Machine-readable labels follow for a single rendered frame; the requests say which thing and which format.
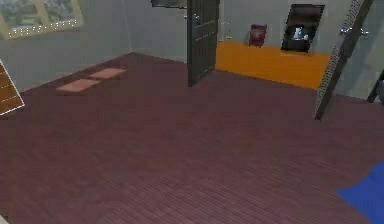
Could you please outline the dark grey room door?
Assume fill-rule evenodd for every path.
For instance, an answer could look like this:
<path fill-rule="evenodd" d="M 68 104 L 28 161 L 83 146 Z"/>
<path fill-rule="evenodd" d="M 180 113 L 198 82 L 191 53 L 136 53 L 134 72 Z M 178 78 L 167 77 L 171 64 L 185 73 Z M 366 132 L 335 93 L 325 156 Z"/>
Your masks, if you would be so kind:
<path fill-rule="evenodd" d="M 220 0 L 187 0 L 188 86 L 215 69 Z M 194 20 L 193 14 L 200 16 Z"/>

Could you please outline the dark red bin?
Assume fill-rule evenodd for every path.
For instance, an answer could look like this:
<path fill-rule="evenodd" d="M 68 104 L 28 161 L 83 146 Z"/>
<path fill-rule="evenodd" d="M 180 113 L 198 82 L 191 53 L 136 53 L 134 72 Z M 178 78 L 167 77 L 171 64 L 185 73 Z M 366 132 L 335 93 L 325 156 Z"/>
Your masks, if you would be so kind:
<path fill-rule="evenodd" d="M 249 46 L 262 47 L 265 42 L 267 25 L 252 24 L 249 32 Z"/>

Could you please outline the grey speckled room door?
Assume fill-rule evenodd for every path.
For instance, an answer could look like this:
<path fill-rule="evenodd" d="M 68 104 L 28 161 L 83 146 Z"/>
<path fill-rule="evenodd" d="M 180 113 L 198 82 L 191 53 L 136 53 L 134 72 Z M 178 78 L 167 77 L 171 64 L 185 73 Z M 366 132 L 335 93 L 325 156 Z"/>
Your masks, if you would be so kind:
<path fill-rule="evenodd" d="M 362 36 L 359 31 L 361 28 L 363 29 L 363 23 L 373 2 L 374 0 L 352 0 L 350 4 L 341 28 L 352 27 L 355 32 L 350 35 L 343 35 L 340 33 L 341 28 L 339 29 L 337 42 L 317 89 L 314 108 L 315 120 L 321 120 L 326 111 L 345 65 L 352 56 L 357 41 Z"/>

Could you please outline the yellow framed window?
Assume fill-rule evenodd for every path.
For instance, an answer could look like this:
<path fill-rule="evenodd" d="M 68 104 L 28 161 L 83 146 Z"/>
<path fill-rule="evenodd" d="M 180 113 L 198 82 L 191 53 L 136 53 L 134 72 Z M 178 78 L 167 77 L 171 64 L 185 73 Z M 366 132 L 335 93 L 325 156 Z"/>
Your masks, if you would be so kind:
<path fill-rule="evenodd" d="M 18 39 L 84 24 L 78 0 L 0 0 L 0 35 Z"/>

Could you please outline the dark grey furniture leg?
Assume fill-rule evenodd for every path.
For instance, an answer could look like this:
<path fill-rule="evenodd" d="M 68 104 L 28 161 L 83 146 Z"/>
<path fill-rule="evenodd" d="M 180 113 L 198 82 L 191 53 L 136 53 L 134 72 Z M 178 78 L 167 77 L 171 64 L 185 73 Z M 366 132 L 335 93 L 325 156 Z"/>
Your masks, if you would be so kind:
<path fill-rule="evenodd" d="M 368 95 L 367 101 L 373 103 L 376 98 L 379 98 L 380 103 L 384 105 L 384 69 Z"/>

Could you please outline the brown wooden cabinet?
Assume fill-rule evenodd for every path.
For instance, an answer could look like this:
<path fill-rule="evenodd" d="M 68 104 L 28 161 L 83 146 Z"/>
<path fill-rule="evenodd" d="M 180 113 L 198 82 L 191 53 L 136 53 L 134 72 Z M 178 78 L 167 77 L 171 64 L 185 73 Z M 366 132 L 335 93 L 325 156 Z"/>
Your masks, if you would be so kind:
<path fill-rule="evenodd" d="M 17 90 L 3 61 L 0 59 L 0 116 L 25 106 L 20 92 Z"/>

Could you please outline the blue cloth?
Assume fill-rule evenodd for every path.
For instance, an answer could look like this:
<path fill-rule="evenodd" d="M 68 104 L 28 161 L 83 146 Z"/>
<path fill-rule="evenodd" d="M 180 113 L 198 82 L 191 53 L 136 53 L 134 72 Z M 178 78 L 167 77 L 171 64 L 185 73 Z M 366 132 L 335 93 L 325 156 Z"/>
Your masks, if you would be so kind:
<path fill-rule="evenodd" d="M 337 194 L 371 224 L 384 224 L 384 160 L 357 184 L 340 189 Z"/>

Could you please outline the dark framed wall picture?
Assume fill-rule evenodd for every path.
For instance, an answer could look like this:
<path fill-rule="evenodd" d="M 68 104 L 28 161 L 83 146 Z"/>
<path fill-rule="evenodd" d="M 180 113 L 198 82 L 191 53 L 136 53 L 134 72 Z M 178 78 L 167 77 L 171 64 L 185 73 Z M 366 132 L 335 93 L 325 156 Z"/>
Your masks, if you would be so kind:
<path fill-rule="evenodd" d="M 187 0 L 151 0 L 153 7 L 165 7 L 165 8 L 187 8 Z"/>

